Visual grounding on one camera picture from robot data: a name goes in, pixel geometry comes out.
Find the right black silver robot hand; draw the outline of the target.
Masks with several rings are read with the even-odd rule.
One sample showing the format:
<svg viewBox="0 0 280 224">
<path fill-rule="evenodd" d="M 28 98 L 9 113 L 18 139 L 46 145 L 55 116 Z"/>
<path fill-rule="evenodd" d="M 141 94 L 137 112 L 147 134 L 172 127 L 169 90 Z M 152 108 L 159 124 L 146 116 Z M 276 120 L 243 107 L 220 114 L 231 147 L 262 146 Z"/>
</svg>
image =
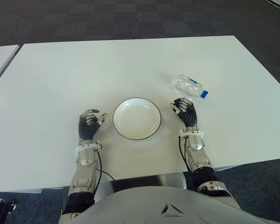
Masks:
<svg viewBox="0 0 280 224">
<path fill-rule="evenodd" d="M 170 103 L 172 111 L 184 123 L 185 127 L 197 127 L 197 114 L 194 104 L 187 98 L 178 98 Z"/>
</svg>

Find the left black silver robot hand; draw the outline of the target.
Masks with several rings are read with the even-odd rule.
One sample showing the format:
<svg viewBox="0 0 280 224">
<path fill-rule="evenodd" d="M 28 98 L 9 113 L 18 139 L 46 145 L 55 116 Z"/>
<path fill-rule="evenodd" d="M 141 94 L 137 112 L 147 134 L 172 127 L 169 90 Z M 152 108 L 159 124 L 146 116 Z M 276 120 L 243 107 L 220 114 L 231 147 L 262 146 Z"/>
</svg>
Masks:
<svg viewBox="0 0 280 224">
<path fill-rule="evenodd" d="M 97 109 L 88 109 L 79 117 L 78 134 L 79 141 L 93 140 L 94 135 L 105 122 L 107 113 L 103 113 L 99 118 L 95 115 L 99 113 Z"/>
</svg>

